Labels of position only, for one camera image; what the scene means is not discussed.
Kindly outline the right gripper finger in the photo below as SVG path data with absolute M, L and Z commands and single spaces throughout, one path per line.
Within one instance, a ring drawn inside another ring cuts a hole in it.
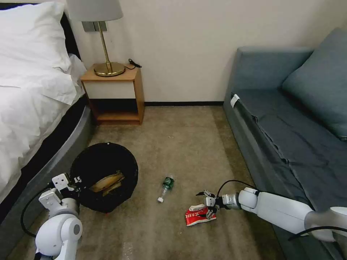
M 206 218 L 208 220 L 215 219 L 216 218 L 216 213 L 219 210 L 218 205 L 214 206 L 207 206 L 207 212 L 206 212 Z
M 205 196 L 205 197 L 212 198 L 212 199 L 216 199 L 217 198 L 217 196 L 215 194 L 210 193 L 207 190 L 203 190 L 203 191 L 197 193 L 196 196 Z

